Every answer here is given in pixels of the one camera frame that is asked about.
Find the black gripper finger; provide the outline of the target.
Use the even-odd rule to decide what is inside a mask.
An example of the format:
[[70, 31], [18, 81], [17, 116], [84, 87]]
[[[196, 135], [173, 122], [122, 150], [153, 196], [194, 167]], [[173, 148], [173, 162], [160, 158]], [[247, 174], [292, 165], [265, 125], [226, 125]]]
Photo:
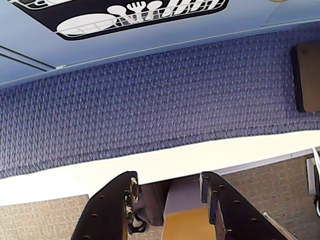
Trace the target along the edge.
[[199, 174], [200, 199], [208, 205], [208, 221], [218, 240], [295, 240], [267, 212], [259, 212], [220, 175]]
[[72, 240], [126, 240], [139, 201], [138, 174], [125, 171], [94, 194], [77, 222]]

